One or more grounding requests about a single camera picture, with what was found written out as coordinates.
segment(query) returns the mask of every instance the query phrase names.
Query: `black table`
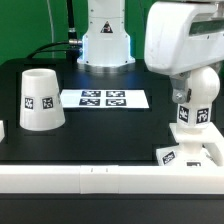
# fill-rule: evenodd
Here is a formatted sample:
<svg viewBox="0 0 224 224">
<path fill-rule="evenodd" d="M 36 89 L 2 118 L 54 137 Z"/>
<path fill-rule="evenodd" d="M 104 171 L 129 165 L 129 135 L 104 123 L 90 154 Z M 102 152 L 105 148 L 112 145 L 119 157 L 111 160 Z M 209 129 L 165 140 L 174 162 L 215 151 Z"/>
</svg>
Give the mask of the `black table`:
<svg viewBox="0 0 224 224">
<path fill-rule="evenodd" d="M 62 89 L 144 90 L 149 109 L 65 109 L 55 130 L 19 125 L 21 74 L 50 68 Z M 223 80 L 212 121 L 224 135 Z M 93 74 L 63 59 L 15 59 L 0 67 L 2 165 L 157 165 L 157 148 L 175 145 L 168 124 L 176 120 L 167 76 L 149 72 L 142 60 L 119 74 Z M 0 223 L 222 223 L 223 195 L 0 195 Z"/>
</svg>

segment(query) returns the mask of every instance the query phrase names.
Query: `white cup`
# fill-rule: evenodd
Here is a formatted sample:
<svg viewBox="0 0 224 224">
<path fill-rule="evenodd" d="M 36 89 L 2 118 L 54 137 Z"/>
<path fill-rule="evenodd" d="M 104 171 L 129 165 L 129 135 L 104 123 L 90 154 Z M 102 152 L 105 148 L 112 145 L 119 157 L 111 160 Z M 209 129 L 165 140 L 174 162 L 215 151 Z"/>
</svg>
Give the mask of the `white cup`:
<svg viewBox="0 0 224 224">
<path fill-rule="evenodd" d="M 56 73 L 51 69 L 31 69 L 22 73 L 20 125 L 32 131 L 60 127 L 65 116 Z"/>
</svg>

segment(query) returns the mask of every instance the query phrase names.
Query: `black cable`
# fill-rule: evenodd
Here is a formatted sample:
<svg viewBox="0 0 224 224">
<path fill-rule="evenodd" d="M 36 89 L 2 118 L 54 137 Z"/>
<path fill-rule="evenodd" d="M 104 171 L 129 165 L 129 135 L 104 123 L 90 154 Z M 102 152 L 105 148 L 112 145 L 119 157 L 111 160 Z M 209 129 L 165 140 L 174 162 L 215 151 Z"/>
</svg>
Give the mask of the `black cable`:
<svg viewBox="0 0 224 224">
<path fill-rule="evenodd" d="M 44 51 L 34 51 L 33 53 L 29 54 L 26 58 L 27 59 L 32 59 L 36 54 L 39 53 L 49 53 L 49 52 L 67 52 L 67 51 L 72 51 L 72 49 L 66 49 L 66 50 L 44 50 Z"/>
<path fill-rule="evenodd" d="M 145 31 L 146 28 L 145 28 L 144 10 L 143 10 L 143 6 L 142 6 L 142 1 L 141 0 L 138 0 L 138 5 L 139 5 L 140 11 L 141 11 L 142 24 L 143 24 L 143 28 L 144 28 L 144 31 Z"/>
<path fill-rule="evenodd" d="M 66 0 L 67 2 L 67 12 L 68 12 L 68 38 L 70 39 L 77 39 L 77 33 L 75 30 L 75 22 L 74 22 L 74 15 L 73 15 L 73 5 L 72 0 Z"/>
<path fill-rule="evenodd" d="M 49 48 L 49 47 L 54 47 L 54 46 L 58 46 L 58 45 L 66 45 L 66 44 L 69 44 L 69 42 L 68 41 L 54 42 L 54 43 L 46 44 L 42 47 L 39 47 L 34 52 L 41 51 L 41 50 Z"/>
</svg>

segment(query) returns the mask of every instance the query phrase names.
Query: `printed marker sheet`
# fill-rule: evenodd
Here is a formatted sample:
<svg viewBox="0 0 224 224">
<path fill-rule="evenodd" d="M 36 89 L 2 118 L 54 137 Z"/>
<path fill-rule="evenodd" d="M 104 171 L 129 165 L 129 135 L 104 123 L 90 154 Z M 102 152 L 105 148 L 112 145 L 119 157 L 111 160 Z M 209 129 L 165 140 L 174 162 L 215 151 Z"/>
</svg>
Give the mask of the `printed marker sheet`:
<svg viewBox="0 0 224 224">
<path fill-rule="evenodd" d="M 149 108 L 144 90 L 63 90 L 64 108 Z"/>
</svg>

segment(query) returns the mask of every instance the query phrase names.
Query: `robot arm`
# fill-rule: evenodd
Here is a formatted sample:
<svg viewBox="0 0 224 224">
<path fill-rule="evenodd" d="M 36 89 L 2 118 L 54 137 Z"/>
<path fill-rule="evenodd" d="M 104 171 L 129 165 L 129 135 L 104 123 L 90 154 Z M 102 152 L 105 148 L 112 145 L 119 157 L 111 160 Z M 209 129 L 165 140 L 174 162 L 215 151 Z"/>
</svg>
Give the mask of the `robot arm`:
<svg viewBox="0 0 224 224">
<path fill-rule="evenodd" d="M 178 103 L 177 124 L 170 127 L 179 145 L 157 150 L 160 165 L 214 165 L 203 144 L 223 142 L 210 122 L 224 59 L 223 12 L 223 2 L 212 0 L 157 2 L 149 12 L 145 62 L 150 71 L 170 76 Z"/>
<path fill-rule="evenodd" d="M 189 102 L 192 70 L 218 70 L 224 59 L 224 4 L 201 2 L 157 2 L 148 15 L 145 62 L 150 71 L 170 76 L 175 103 Z"/>
</svg>

